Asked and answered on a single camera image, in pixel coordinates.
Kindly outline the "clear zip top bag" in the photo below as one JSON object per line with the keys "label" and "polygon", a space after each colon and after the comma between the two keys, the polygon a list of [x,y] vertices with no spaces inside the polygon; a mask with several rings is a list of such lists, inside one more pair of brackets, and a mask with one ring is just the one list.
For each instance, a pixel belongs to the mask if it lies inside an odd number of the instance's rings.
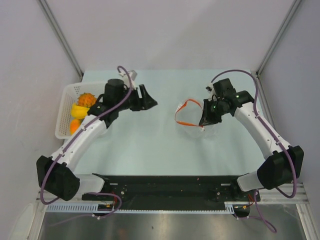
{"label": "clear zip top bag", "polygon": [[213,125],[201,125],[204,104],[196,98],[182,100],[174,113],[175,129],[188,139],[215,139],[218,130]]}

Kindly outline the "orange fake pineapple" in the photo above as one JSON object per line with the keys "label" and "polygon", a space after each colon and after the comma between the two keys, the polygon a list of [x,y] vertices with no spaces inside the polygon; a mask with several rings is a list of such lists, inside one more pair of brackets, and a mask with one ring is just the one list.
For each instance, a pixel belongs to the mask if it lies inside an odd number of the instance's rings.
{"label": "orange fake pineapple", "polygon": [[91,93],[83,93],[77,99],[77,105],[80,107],[90,108],[97,101],[97,98]]}

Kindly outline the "yellow fake banana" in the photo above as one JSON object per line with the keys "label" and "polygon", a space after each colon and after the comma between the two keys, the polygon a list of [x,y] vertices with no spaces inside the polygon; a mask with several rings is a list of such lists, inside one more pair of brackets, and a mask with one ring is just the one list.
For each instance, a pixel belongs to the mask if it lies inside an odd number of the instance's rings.
{"label": "yellow fake banana", "polygon": [[70,115],[75,119],[84,119],[89,111],[88,107],[79,106],[76,103],[72,104]]}

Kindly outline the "orange fake mango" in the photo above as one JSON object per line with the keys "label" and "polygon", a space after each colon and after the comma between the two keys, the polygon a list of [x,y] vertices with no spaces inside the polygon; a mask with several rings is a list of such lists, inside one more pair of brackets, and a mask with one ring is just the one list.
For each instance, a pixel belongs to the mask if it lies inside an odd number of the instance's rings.
{"label": "orange fake mango", "polygon": [[70,122],[69,124],[70,135],[73,135],[77,131],[77,129],[81,126],[82,122],[83,122],[83,119],[77,119],[77,118],[73,119]]}

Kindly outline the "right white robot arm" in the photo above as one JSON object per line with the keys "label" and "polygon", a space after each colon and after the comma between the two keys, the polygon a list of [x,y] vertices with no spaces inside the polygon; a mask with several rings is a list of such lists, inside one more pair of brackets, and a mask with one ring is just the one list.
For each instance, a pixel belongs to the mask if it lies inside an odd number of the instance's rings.
{"label": "right white robot arm", "polygon": [[221,123],[223,115],[231,114],[253,137],[264,157],[263,164],[256,171],[236,179],[235,185],[230,188],[235,200],[242,201],[252,190],[272,190],[298,180],[304,151],[300,146],[287,142],[258,113],[257,103],[248,91],[236,91],[228,78],[210,83],[206,90],[210,96],[203,101],[199,125],[204,127]]}

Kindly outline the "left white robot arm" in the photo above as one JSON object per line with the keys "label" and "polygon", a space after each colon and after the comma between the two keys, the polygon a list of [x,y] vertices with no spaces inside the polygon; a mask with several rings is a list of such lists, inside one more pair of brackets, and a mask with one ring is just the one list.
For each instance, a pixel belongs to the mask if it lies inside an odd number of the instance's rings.
{"label": "left white robot arm", "polygon": [[105,180],[91,174],[84,177],[76,176],[74,170],[90,145],[111,126],[119,113],[124,110],[133,112],[146,111],[157,105],[143,84],[138,88],[133,83],[125,83],[113,78],[104,86],[80,127],[51,156],[40,156],[36,162],[40,199],[44,204],[44,191],[64,201],[71,200],[77,193],[94,194],[98,199],[105,200],[110,196],[111,188]]}

